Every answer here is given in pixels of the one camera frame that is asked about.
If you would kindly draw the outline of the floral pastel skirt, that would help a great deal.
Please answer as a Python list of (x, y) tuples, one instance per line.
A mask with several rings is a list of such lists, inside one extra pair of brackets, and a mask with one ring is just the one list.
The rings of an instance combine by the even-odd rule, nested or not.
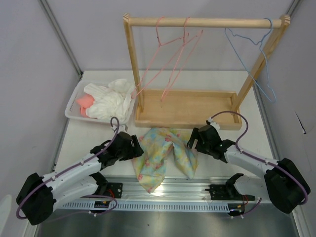
[(198, 167), (197, 152), (187, 147), (191, 132), (173, 128), (151, 128), (139, 143), (144, 153), (132, 159), (139, 184), (148, 193), (161, 185), (166, 175), (167, 157), (173, 154), (176, 167), (193, 179)]

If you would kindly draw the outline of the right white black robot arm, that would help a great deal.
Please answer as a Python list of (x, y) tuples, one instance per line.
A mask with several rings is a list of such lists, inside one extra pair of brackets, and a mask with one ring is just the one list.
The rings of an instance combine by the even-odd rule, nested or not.
[(275, 161), (237, 148), (236, 142), (221, 139), (216, 128), (210, 124), (194, 128), (187, 147), (254, 174), (254, 177), (249, 177), (237, 173), (228, 179), (225, 183), (226, 194), (220, 195), (224, 200), (252, 196), (269, 200), (286, 214), (308, 200), (311, 189), (291, 160), (284, 158)]

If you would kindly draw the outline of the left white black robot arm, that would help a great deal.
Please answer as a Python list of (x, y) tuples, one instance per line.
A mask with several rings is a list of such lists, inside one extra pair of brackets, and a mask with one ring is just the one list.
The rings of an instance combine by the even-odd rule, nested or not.
[(101, 171), (117, 161), (138, 158), (143, 153), (137, 136), (121, 131), (62, 171), (29, 175), (16, 198), (16, 217), (38, 225), (56, 209), (75, 199), (102, 198), (109, 188)]

